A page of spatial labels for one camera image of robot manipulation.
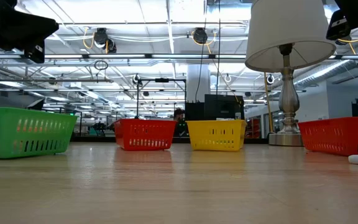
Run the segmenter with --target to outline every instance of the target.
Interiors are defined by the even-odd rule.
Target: wooden table
[[[0,223],[358,224],[358,166],[299,147],[65,154],[0,160]]]

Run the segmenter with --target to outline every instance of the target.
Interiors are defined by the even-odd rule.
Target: ceiling
[[[108,28],[108,35],[117,46],[117,54],[220,53],[245,55],[250,22],[250,1],[221,0],[220,37],[217,1],[208,0],[207,2],[209,6],[205,10],[203,0],[23,0],[19,1],[16,10],[49,17],[60,24],[59,30],[45,41],[46,54],[103,54],[104,52],[96,46],[90,49],[86,48],[83,42],[85,39],[86,44],[91,45],[92,33],[99,27],[105,27]],[[325,6],[326,15],[330,19],[331,10],[337,6],[331,0],[325,2],[327,4]],[[201,45],[195,44],[191,38],[191,33],[196,27],[204,26],[209,36],[208,42],[211,42],[209,50],[207,47],[203,48]],[[353,31],[352,37],[358,39],[358,30]],[[349,51],[348,45],[337,47],[337,54],[349,54]],[[21,75],[22,78],[24,75],[28,77],[29,74],[30,78],[36,79],[55,77],[103,80],[106,77],[110,82],[83,82],[79,88],[122,90],[134,87],[132,78],[136,74],[141,78],[173,78],[174,76],[175,78],[186,78],[187,65],[194,63],[188,60],[146,59],[131,60],[128,63],[126,59],[114,59],[109,60],[109,63],[111,62],[115,66],[109,66],[108,69],[100,72],[93,67],[93,62],[94,60],[64,59],[46,61],[51,66],[29,65],[26,71],[24,63],[2,59],[0,66]],[[58,67],[54,66],[54,63],[68,63],[70,66]],[[217,69],[214,63],[209,63],[209,69],[212,76],[216,76]],[[229,85],[233,89],[263,89],[263,74],[249,70],[245,67],[244,62],[223,62],[219,65],[219,71],[223,75],[231,77]],[[273,76],[279,78],[280,74],[273,74]],[[62,84],[41,83],[38,87],[68,88]],[[150,92],[150,96],[144,98],[184,100],[184,93],[175,83],[150,83],[147,88],[176,90],[165,93]],[[220,82],[219,89],[226,90],[226,84]],[[55,93],[40,94],[48,96]],[[110,103],[122,103],[121,109],[135,106],[133,102],[135,93],[133,92],[98,92],[97,94]],[[254,93],[252,97],[259,95],[260,93]],[[67,92],[65,98],[76,100],[76,102],[102,103],[99,99],[94,100],[87,95],[81,96],[77,92]],[[150,113],[152,107],[144,108],[145,112]],[[172,114],[168,110],[161,113]]]

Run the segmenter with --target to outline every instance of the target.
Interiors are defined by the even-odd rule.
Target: white column
[[[210,93],[211,93],[211,72],[209,71],[209,65],[188,65],[187,66],[187,101],[189,103],[196,103],[196,100],[199,102],[204,102],[205,94],[210,94]]]

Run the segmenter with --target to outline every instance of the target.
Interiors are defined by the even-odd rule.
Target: person
[[[173,120],[177,122],[183,120],[184,114],[185,114],[185,110],[182,110],[181,108],[177,108],[173,112]]]

